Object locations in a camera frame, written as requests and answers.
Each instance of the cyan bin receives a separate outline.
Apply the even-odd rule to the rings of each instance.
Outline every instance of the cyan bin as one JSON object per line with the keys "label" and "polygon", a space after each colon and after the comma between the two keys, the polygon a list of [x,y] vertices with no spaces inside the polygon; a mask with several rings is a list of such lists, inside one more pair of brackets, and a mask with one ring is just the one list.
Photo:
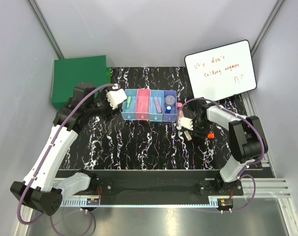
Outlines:
{"label": "cyan bin", "polygon": [[151,90],[149,120],[163,121],[163,109],[163,90]]}
{"label": "cyan bin", "polygon": [[[123,111],[121,112],[121,115],[124,120],[136,120],[135,107],[137,101],[137,93],[137,89],[125,89],[127,100],[123,102]],[[131,102],[129,108],[127,109],[127,101],[129,96],[131,97]]]}

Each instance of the gray wall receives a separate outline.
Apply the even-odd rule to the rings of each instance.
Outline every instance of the gray wall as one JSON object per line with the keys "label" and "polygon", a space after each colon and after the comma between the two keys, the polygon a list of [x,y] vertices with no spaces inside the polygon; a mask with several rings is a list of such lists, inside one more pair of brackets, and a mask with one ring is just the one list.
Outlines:
{"label": "gray wall", "polygon": [[248,39],[276,0],[36,0],[65,57],[108,66],[183,66],[188,54]]}
{"label": "gray wall", "polygon": [[298,0],[286,1],[253,62],[253,101],[276,173],[286,178],[298,212]]}
{"label": "gray wall", "polygon": [[46,142],[56,58],[26,0],[0,1],[0,236],[13,235],[18,201],[9,188]]}

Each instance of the black marble surface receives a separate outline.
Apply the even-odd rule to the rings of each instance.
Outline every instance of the black marble surface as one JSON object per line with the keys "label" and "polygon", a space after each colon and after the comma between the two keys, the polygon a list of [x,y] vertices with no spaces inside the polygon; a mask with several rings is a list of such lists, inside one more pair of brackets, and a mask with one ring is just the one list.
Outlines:
{"label": "black marble surface", "polygon": [[[121,88],[176,90],[182,103],[193,98],[184,67],[113,68],[111,80]],[[246,115],[241,95],[220,103]],[[189,107],[184,114],[193,117]],[[73,143],[60,169],[220,169],[230,156],[228,135],[219,125],[210,129],[214,140],[188,142],[175,123],[124,121],[121,115],[111,121],[95,117]]]}

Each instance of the green box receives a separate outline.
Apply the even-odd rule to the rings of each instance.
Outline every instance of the green box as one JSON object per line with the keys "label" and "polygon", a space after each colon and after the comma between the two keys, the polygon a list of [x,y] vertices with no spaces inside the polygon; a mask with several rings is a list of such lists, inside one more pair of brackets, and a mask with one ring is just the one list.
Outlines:
{"label": "green box", "polygon": [[106,56],[55,60],[51,102],[56,110],[65,105],[81,82],[93,83],[95,87],[110,83]]}

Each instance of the storage organizer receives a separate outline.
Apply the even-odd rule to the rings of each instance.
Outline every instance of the storage organizer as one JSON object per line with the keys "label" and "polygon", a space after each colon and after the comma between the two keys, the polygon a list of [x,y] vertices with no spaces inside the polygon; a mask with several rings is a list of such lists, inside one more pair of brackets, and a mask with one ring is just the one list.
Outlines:
{"label": "storage organizer", "polygon": [[173,90],[126,89],[127,101],[123,103],[122,117],[124,120],[149,120],[176,122],[177,102],[170,113],[166,112],[164,100],[168,95],[177,99]]}

